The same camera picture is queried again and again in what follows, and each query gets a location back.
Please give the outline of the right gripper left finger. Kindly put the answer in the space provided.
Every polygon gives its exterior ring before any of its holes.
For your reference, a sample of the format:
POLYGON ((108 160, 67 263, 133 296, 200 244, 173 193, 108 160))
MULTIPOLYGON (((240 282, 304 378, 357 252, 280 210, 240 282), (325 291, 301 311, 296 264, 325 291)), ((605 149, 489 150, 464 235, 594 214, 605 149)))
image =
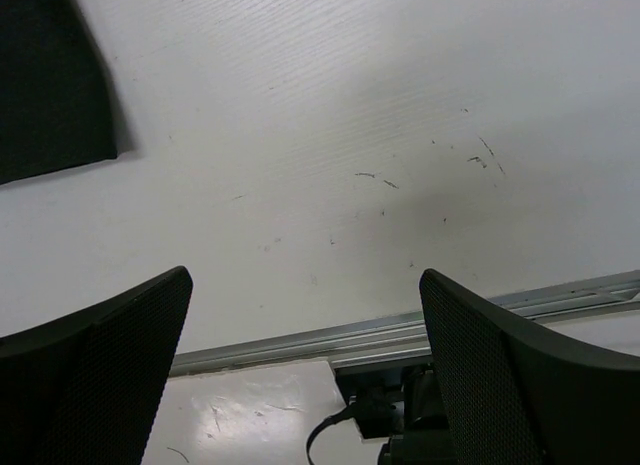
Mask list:
POLYGON ((2 337, 2 463, 141 463, 192 290, 178 266, 2 337))

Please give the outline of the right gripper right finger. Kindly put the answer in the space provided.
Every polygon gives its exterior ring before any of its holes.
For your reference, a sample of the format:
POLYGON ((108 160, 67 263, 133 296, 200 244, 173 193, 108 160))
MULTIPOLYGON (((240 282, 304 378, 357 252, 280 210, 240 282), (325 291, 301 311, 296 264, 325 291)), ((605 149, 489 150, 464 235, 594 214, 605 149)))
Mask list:
POLYGON ((638 463, 638 357, 552 331, 433 269, 419 288, 459 463, 638 463))

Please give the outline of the black trousers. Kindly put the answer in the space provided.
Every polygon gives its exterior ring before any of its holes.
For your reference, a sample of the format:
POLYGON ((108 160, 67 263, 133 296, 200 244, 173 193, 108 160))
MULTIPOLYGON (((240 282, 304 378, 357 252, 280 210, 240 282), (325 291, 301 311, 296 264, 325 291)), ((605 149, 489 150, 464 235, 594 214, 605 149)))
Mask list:
POLYGON ((1 0, 1 181, 117 155, 106 73, 75 0, 1 0))

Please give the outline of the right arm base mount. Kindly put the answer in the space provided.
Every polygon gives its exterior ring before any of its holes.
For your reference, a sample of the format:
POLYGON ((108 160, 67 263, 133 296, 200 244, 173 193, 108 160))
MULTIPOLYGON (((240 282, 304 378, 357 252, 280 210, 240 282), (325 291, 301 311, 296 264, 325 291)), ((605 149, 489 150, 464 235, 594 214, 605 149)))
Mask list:
POLYGON ((345 407, 320 422, 308 435, 306 459, 326 429, 353 421, 364 439, 384 438, 379 464, 456 464, 433 361, 407 366, 375 366, 340 374, 337 384, 345 407))

